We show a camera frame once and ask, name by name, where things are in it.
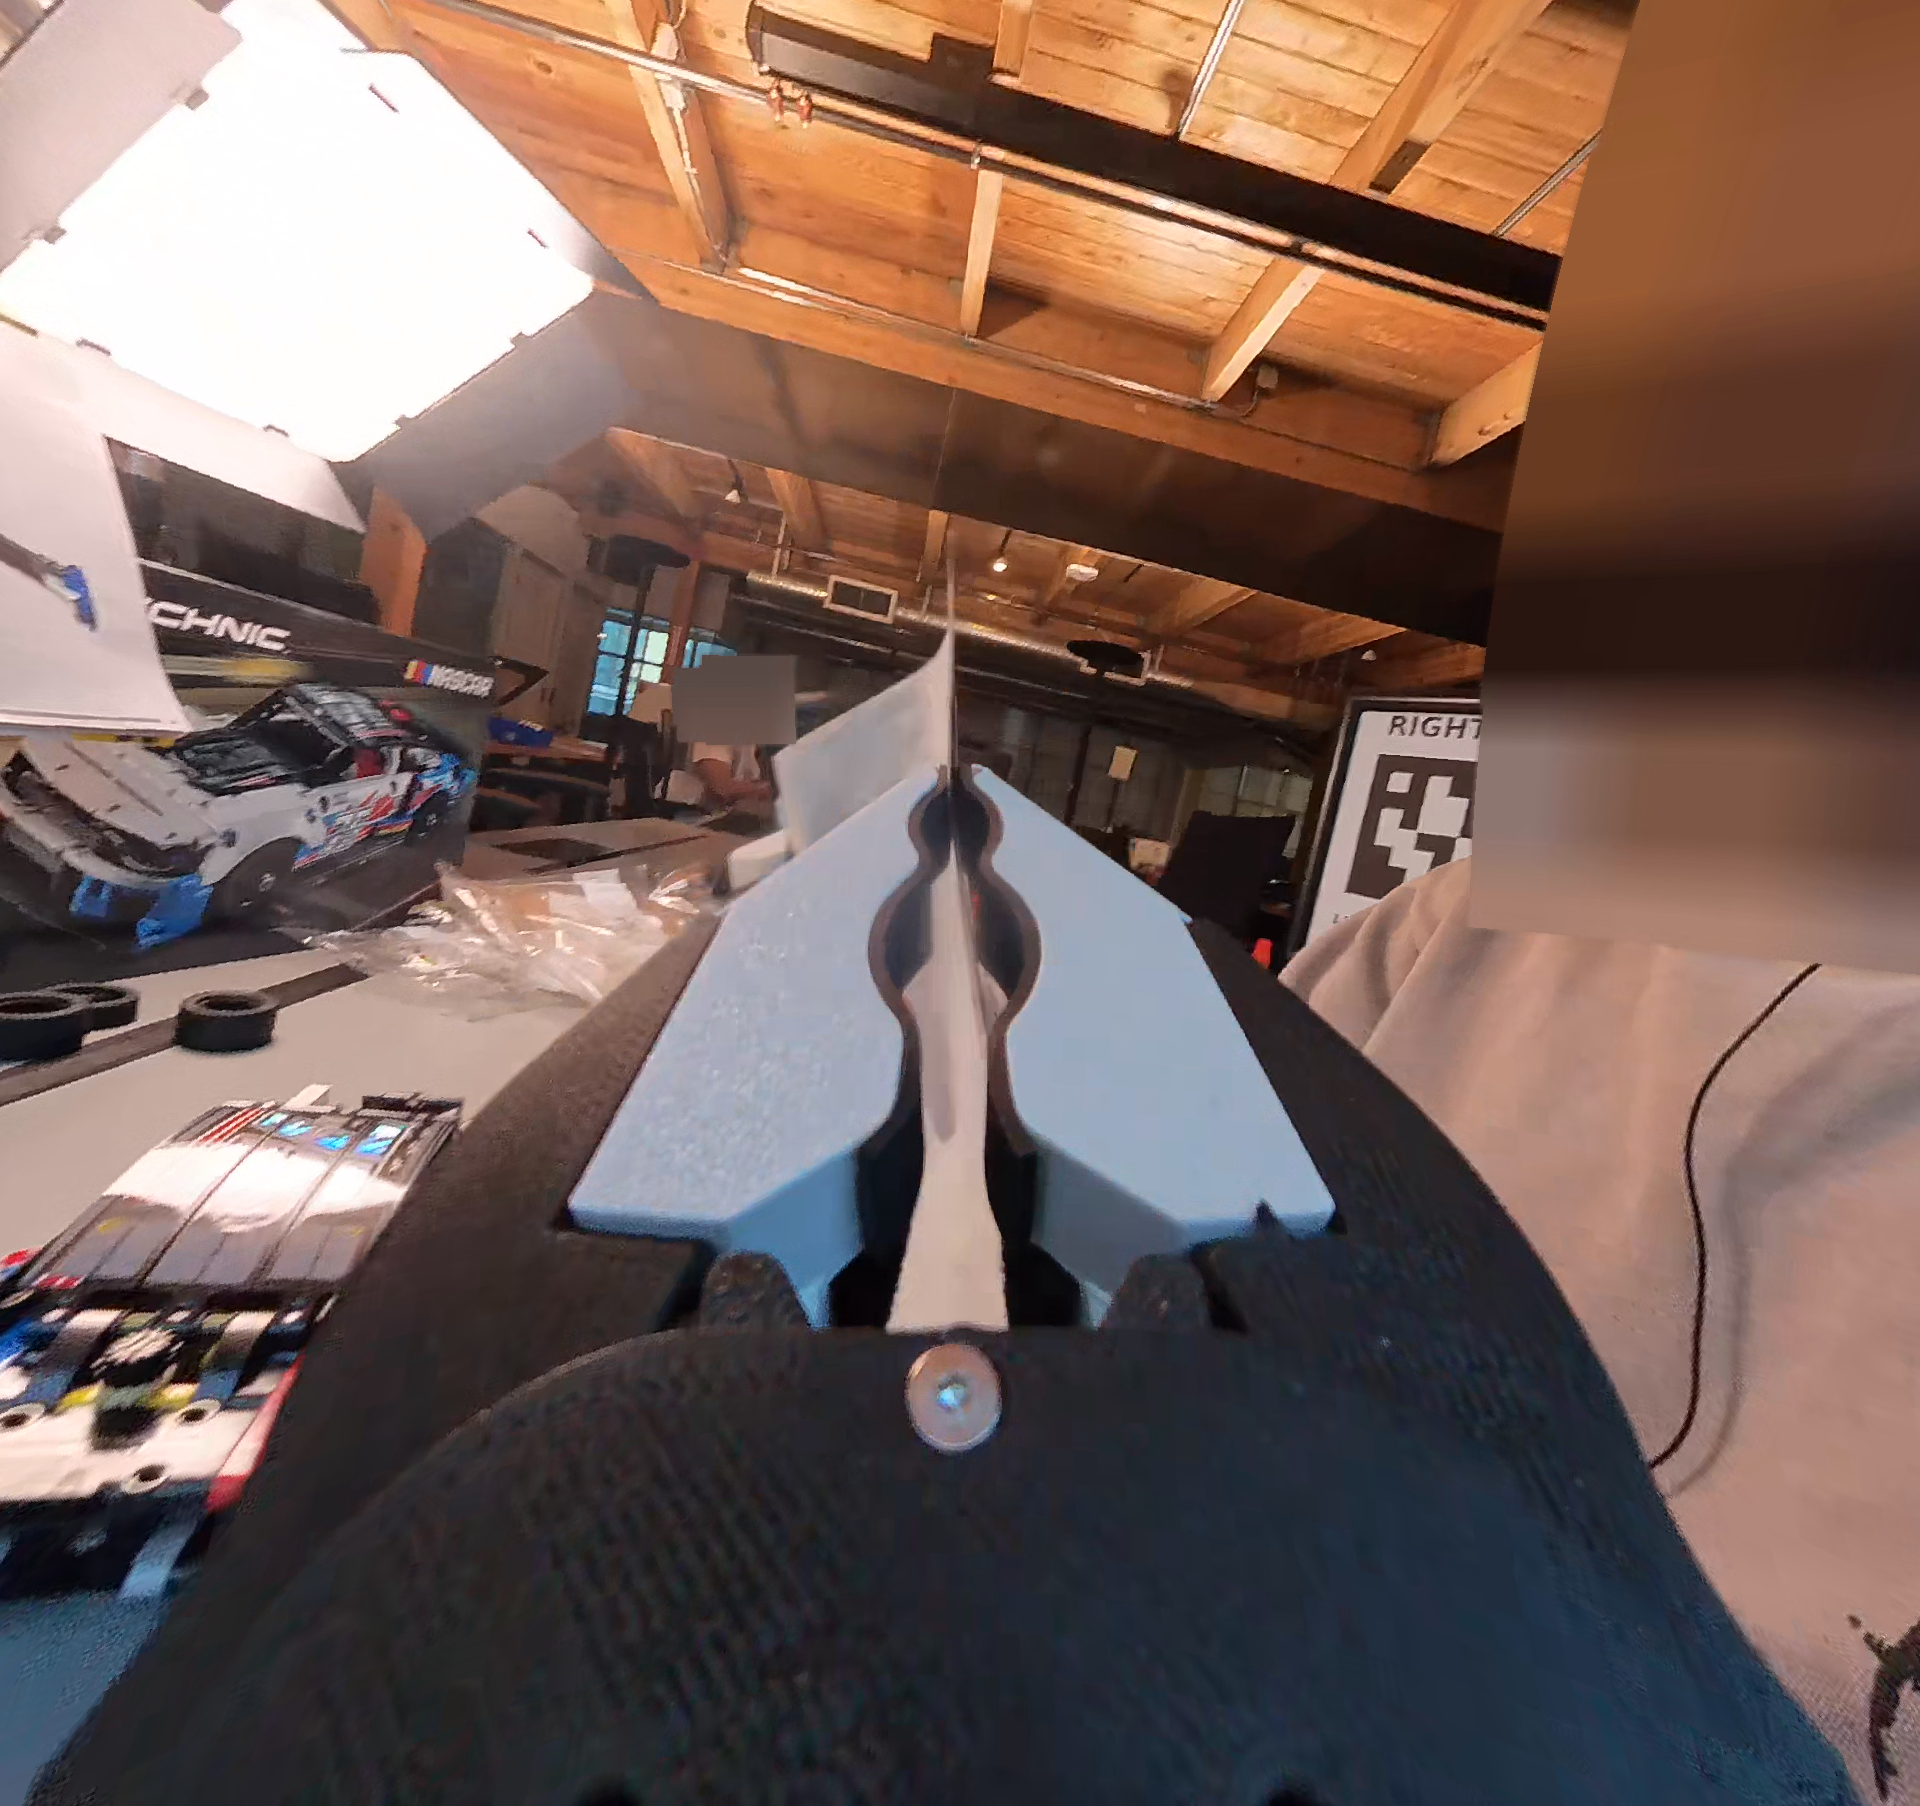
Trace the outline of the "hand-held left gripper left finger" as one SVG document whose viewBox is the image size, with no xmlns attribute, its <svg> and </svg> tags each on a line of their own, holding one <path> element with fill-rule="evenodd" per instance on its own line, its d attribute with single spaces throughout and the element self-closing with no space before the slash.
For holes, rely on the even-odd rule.
<svg viewBox="0 0 1920 1806">
<path fill-rule="evenodd" d="M 914 773 L 724 907 L 571 1195 L 589 1233 L 780 1265 L 807 1323 L 861 1255 L 857 1160 L 904 1103 L 888 906 L 924 881 Z"/>
</svg>

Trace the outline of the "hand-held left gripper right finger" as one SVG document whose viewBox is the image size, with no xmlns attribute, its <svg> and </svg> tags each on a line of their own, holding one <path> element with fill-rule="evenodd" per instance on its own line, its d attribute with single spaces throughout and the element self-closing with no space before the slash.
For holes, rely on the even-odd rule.
<svg viewBox="0 0 1920 1806">
<path fill-rule="evenodd" d="M 1329 1230 L 1334 1196 L 1186 913 L 985 768 L 967 891 L 988 1196 L 1012 1287 L 1043 1289 L 1012 1316 L 1096 1323 L 1143 1261 Z"/>
</svg>

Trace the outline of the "holographic sticker sheet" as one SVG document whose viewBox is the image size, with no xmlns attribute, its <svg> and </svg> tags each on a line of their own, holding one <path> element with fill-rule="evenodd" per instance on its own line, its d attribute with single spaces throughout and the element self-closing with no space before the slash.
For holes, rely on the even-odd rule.
<svg viewBox="0 0 1920 1806">
<path fill-rule="evenodd" d="M 973 897 L 959 859 L 957 593 L 945 575 L 942 638 L 919 671 L 818 729 L 777 764 L 793 854 L 875 804 L 900 780 L 935 777 L 947 848 L 933 875 L 927 952 L 900 983 L 917 1041 L 919 1185 L 910 1212 L 888 1327 L 1000 1332 L 1009 1323 L 1002 1233 L 986 1185 L 988 1035 Z"/>
</svg>

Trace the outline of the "black lego set box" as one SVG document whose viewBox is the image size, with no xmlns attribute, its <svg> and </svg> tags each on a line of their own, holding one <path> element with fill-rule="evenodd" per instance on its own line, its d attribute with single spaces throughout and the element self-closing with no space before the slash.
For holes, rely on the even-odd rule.
<svg viewBox="0 0 1920 1806">
<path fill-rule="evenodd" d="M 140 562 L 179 733 L 4 737 L 4 975 L 122 979 L 273 952 L 434 887 L 514 669 Z"/>
</svg>

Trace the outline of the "lego race car model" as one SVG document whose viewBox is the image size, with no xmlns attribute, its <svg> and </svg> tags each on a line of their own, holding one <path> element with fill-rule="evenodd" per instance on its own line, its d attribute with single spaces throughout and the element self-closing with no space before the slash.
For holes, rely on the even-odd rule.
<svg viewBox="0 0 1920 1806">
<path fill-rule="evenodd" d="M 230 1100 L 4 1264 L 3 1600 L 164 1600 L 460 1099 Z"/>
</svg>

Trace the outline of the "black lego tyres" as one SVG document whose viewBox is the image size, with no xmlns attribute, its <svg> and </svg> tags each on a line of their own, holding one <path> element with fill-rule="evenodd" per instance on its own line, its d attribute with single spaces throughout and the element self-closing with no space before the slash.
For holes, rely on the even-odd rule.
<svg viewBox="0 0 1920 1806">
<path fill-rule="evenodd" d="M 213 994 L 194 994 L 166 1021 L 88 1036 L 77 1051 L 60 1057 L 4 1066 L 3 1107 L 38 1099 L 166 1051 L 213 1057 L 265 1051 L 280 1039 L 282 1020 L 290 1012 L 362 984 L 364 979 L 358 970 L 336 963 L 327 970 L 257 989 L 245 994 L 254 1006 L 244 1006 L 234 1014 L 215 1014 L 220 1021 L 234 1020 L 237 1030 L 231 1025 L 216 1025 L 215 1030 L 192 1025 L 187 1007 L 197 1007 L 213 999 Z"/>
</svg>

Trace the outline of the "crumpled clear plastic bags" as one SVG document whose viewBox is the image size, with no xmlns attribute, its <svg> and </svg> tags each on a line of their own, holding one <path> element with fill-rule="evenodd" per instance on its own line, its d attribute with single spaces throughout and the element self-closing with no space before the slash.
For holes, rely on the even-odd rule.
<svg viewBox="0 0 1920 1806">
<path fill-rule="evenodd" d="M 309 946 L 471 1016 L 593 1007 L 783 856 L 780 830 L 752 812 L 491 833 L 441 863 L 398 922 L 315 934 Z"/>
</svg>

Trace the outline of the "person's torso in beige hoodie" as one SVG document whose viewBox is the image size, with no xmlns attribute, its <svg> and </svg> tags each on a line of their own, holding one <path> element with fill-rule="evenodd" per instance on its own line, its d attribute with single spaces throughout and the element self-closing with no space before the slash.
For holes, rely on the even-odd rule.
<svg viewBox="0 0 1920 1806">
<path fill-rule="evenodd" d="M 1529 1236 L 1859 1800 L 1916 1803 L 1916 979 L 1482 930 L 1461 862 L 1284 984 Z"/>
</svg>

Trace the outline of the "framed marker sign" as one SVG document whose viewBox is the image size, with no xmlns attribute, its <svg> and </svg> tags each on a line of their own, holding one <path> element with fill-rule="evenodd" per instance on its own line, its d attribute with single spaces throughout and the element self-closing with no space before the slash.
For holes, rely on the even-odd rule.
<svg viewBox="0 0 1920 1806">
<path fill-rule="evenodd" d="M 1311 812 L 1288 953 L 1473 852 L 1479 695 L 1351 697 Z"/>
</svg>

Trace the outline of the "paned window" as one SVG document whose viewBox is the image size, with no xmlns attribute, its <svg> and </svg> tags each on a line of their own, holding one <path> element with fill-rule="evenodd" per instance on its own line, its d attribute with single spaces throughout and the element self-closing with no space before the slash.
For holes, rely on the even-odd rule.
<svg viewBox="0 0 1920 1806">
<path fill-rule="evenodd" d="M 644 686 L 665 680 L 670 635 L 667 619 L 638 614 L 633 607 L 606 611 L 589 683 L 589 717 L 629 714 Z"/>
</svg>

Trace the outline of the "open instruction booklet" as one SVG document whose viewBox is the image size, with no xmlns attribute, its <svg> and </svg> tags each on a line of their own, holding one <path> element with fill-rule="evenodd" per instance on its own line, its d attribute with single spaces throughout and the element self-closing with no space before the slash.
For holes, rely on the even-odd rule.
<svg viewBox="0 0 1920 1806">
<path fill-rule="evenodd" d="M 74 402 L 35 384 L 4 387 L 3 403 L 3 723 L 6 733 L 189 731 L 106 443 Z"/>
</svg>

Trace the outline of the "overhead softbox light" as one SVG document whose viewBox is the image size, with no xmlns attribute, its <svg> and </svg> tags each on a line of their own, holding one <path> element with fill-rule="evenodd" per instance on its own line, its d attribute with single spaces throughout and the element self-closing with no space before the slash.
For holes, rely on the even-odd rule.
<svg viewBox="0 0 1920 1806">
<path fill-rule="evenodd" d="M 4 57 L 4 318 L 111 438 L 440 534 L 631 403 L 611 258 L 324 0 L 59 0 Z"/>
</svg>

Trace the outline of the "black ceiling track rail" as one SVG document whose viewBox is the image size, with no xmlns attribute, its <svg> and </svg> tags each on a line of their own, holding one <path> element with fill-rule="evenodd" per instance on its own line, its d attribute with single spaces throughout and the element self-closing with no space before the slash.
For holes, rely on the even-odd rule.
<svg viewBox="0 0 1920 1806">
<path fill-rule="evenodd" d="M 747 41 L 780 91 L 832 125 L 1230 236 L 1271 258 L 1329 261 L 1354 283 L 1546 329 L 1554 254 L 1006 85 L 985 45 L 937 36 L 931 57 L 911 58 L 759 5 L 750 9 Z"/>
</svg>

